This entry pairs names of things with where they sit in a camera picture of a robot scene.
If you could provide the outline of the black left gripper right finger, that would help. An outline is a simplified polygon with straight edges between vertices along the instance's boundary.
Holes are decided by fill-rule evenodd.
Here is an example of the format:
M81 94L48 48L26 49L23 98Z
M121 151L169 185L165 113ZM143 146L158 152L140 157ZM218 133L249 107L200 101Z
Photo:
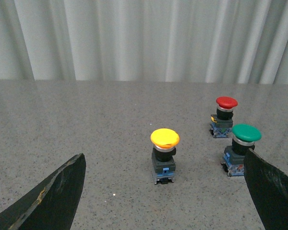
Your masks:
M266 230L288 230L288 176L248 149L244 178Z

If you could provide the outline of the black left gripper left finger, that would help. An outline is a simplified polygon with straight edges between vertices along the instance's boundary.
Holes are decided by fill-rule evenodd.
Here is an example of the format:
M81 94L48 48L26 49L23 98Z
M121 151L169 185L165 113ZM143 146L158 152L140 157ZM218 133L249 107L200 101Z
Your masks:
M0 213L0 230L69 230L81 198L86 171L78 154Z

